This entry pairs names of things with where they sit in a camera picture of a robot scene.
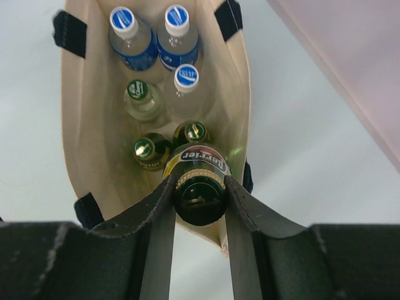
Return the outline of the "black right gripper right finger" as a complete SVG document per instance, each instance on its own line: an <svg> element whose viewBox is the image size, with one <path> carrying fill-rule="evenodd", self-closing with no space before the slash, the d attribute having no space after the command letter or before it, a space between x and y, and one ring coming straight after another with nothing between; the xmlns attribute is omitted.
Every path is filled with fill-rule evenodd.
<svg viewBox="0 0 400 300"><path fill-rule="evenodd" d="M224 180L235 299L398 299L397 224L299 225Z"/></svg>

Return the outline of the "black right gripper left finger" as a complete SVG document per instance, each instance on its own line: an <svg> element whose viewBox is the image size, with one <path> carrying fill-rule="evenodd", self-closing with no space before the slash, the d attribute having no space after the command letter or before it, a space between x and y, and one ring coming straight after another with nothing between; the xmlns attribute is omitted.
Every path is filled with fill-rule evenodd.
<svg viewBox="0 0 400 300"><path fill-rule="evenodd" d="M71 222L1 223L2 299L167 299L175 176L121 214Z"/></svg>

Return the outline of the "beige canvas tote bag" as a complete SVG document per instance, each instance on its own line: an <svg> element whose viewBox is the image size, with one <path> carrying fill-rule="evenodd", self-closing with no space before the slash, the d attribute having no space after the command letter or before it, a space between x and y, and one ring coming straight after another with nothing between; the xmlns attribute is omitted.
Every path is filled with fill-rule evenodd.
<svg viewBox="0 0 400 300"><path fill-rule="evenodd" d="M171 1L66 1L54 21L61 52L62 141L69 179L79 199L91 194L104 218L117 216L150 194L162 180L133 160L131 143L144 131L126 111L128 82L140 78L163 85L167 71L128 69L109 42L109 15L126 6L158 27ZM205 117L216 147L233 177L250 178L246 164L251 81L236 1L183 1L201 38L196 66L214 86L214 104Z"/></svg>

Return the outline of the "green glass bottle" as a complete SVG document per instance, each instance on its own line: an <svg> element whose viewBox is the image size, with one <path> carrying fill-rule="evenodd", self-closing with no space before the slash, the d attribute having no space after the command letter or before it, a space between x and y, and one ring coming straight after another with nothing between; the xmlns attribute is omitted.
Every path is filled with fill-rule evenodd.
<svg viewBox="0 0 400 300"><path fill-rule="evenodd" d="M132 145L134 160L147 171L160 171L165 167L173 145L170 140L157 132L149 132Z"/></svg>
<svg viewBox="0 0 400 300"><path fill-rule="evenodd" d="M181 123L172 136L172 145L177 148L187 143L208 143L211 141L209 131L200 121L188 120Z"/></svg>
<svg viewBox="0 0 400 300"><path fill-rule="evenodd" d="M228 206L224 178L231 175L226 157L207 142L178 146L168 157L162 176L177 178L174 208L179 217L197 227L220 220Z"/></svg>

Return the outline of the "clear glass Chang bottle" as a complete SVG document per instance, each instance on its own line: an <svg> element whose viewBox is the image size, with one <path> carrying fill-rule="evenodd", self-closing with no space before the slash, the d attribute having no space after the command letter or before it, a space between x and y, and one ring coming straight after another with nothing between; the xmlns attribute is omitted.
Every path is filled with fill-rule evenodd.
<svg viewBox="0 0 400 300"><path fill-rule="evenodd" d="M134 79L124 92L127 112L138 122L159 128L168 122L161 90L154 84Z"/></svg>

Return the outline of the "clear plastic bottle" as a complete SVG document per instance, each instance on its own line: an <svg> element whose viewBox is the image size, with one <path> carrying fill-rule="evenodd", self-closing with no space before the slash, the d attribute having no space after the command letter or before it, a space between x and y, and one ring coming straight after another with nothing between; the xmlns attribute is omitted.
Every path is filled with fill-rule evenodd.
<svg viewBox="0 0 400 300"><path fill-rule="evenodd" d="M198 69L181 64L171 73L164 85L163 99L174 119L197 119L203 113L208 88Z"/></svg>

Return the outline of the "blue label water bottle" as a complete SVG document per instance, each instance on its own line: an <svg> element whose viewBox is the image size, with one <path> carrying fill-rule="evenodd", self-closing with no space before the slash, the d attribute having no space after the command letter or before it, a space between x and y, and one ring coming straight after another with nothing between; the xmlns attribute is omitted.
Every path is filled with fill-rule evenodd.
<svg viewBox="0 0 400 300"><path fill-rule="evenodd" d="M162 65L169 71L182 64L194 65L199 55L199 34L187 9L169 6L157 30L157 47Z"/></svg>

